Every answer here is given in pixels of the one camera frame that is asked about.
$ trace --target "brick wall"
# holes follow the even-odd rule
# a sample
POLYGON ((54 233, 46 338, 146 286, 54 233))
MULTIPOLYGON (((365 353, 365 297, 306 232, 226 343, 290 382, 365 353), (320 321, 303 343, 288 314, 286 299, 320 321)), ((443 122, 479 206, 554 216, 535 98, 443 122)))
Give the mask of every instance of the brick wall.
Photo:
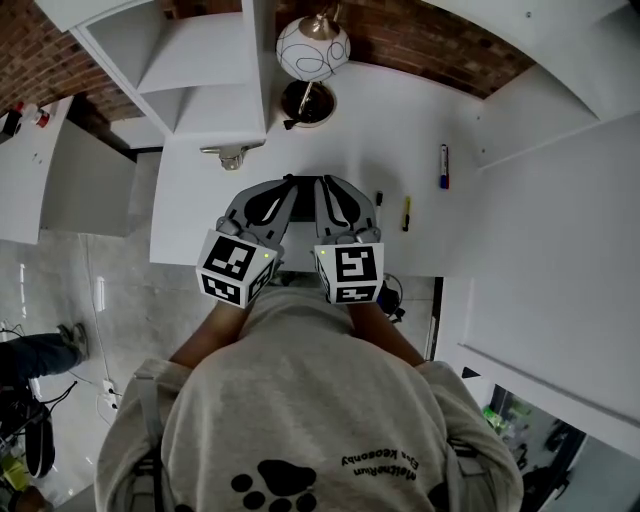
MULTIPOLYGON (((329 0, 278 0, 278 33, 329 0)), ((483 28, 421 0, 343 0, 339 23, 351 59, 385 66, 486 98, 534 62, 483 28)), ((162 0, 168 18, 240 11, 240 0, 162 0)))
POLYGON ((0 116, 18 101, 46 105, 71 95, 79 96, 69 118, 109 143, 109 121, 142 115, 32 0, 0 0, 0 116))

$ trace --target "lamp shade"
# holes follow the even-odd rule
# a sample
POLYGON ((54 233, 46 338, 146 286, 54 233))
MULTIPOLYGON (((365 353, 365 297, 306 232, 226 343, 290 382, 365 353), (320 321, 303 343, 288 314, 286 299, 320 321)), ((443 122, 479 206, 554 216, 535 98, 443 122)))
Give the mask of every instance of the lamp shade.
POLYGON ((343 29, 331 39, 318 40, 300 30, 300 18, 289 23, 278 36, 276 55, 282 69, 296 80, 320 82, 349 60, 351 43, 343 29))

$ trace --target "lamp base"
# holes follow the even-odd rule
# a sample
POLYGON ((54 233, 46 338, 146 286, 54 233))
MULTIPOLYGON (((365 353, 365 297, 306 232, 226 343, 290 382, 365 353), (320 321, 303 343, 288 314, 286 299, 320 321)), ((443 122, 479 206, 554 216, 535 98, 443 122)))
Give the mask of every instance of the lamp base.
POLYGON ((321 82, 313 82, 309 91, 309 97, 304 104, 302 112, 300 104, 304 98, 309 82, 296 80, 291 82, 282 93, 280 100, 282 110, 289 117, 285 127, 291 128, 294 124, 302 128, 314 128, 325 123, 336 109, 336 98, 327 86, 321 82))

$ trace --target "gray sweatshirt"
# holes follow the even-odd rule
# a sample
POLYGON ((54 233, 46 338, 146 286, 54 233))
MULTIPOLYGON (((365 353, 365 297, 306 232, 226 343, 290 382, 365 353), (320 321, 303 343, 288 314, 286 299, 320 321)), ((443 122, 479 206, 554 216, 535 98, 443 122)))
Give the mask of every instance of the gray sweatshirt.
MULTIPOLYGON (((518 469, 459 377, 442 363, 412 368, 351 329, 321 297, 282 290, 259 299, 240 341, 195 370, 146 361, 176 503, 207 512, 519 510, 518 469)), ((99 511, 113 509, 116 487, 148 450, 130 385, 98 461, 99 511)))

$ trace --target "power outlet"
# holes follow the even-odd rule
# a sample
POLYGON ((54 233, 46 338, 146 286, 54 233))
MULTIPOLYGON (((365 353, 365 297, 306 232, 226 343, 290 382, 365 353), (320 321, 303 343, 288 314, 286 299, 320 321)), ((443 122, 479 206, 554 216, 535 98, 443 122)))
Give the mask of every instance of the power outlet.
POLYGON ((107 379, 102 381, 102 386, 104 387, 105 401, 109 404, 109 407, 111 407, 114 411, 117 411, 118 395, 115 394, 116 386, 114 385, 113 382, 107 379))

